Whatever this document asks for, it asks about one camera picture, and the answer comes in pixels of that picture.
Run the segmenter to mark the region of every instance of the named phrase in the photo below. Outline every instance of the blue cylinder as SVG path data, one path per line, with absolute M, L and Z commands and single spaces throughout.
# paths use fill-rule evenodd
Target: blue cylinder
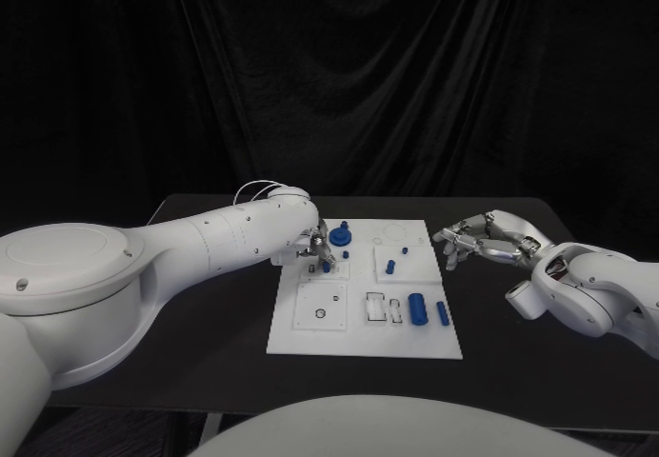
M 413 293 L 408 297 L 410 300 L 410 318 L 416 326 L 424 326 L 429 323 L 429 314 L 426 312 L 426 302 L 423 295 Z
M 444 302 L 437 302 L 437 311 L 440 312 L 440 320 L 443 321 L 443 326 L 450 324 L 449 322 L 449 313 L 446 312 Z
M 335 246 L 346 246 L 354 241 L 354 234 L 346 228 L 335 228 L 329 233 L 329 242 Z

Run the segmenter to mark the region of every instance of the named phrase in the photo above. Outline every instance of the table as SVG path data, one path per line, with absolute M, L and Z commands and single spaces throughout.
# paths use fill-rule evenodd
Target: table
M 172 195 L 153 223 L 231 205 L 228 195 Z M 315 197 L 322 217 L 424 219 L 430 234 L 491 209 L 574 241 L 532 198 Z M 547 313 L 527 321 L 504 299 L 530 274 L 475 258 L 446 272 L 463 361 L 266 353 L 280 268 L 244 268 L 183 291 L 127 360 L 97 380 L 54 392 L 52 406 L 257 414 L 341 394 L 403 395 L 508 414 L 545 427 L 659 431 L 655 361 L 623 338 L 593 339 Z

